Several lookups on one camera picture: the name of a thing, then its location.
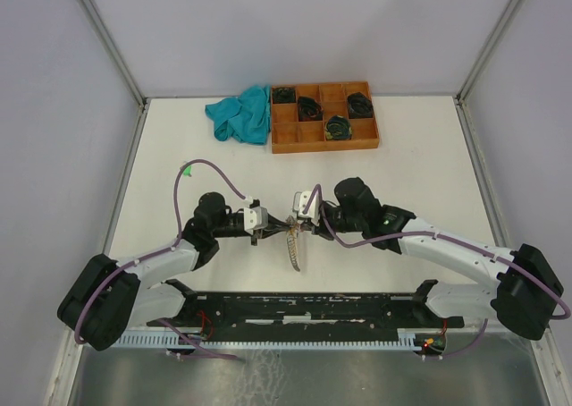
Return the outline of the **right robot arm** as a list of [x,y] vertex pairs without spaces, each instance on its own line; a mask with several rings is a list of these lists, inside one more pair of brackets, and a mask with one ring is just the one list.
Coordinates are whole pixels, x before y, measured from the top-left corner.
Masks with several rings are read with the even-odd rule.
[[420,326],[450,317],[496,320],[510,332],[537,341],[550,322],[571,317],[563,286],[543,253],[488,245],[448,233],[415,213],[380,203],[358,177],[339,182],[335,203],[322,188],[299,191],[292,211],[296,221],[345,249],[372,246],[419,258],[467,279],[465,283],[422,282],[410,316]]

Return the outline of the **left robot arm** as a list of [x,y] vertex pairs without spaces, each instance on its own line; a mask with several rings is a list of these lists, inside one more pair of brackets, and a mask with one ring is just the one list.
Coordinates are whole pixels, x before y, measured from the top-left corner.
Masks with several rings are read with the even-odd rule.
[[112,346],[126,329],[163,317],[189,325],[198,305],[191,299],[193,291],[176,275],[205,266],[220,249],[221,238],[257,243],[289,228],[257,202],[233,211],[221,194],[208,192],[174,243],[132,258],[92,257],[56,315],[81,342],[98,351]]

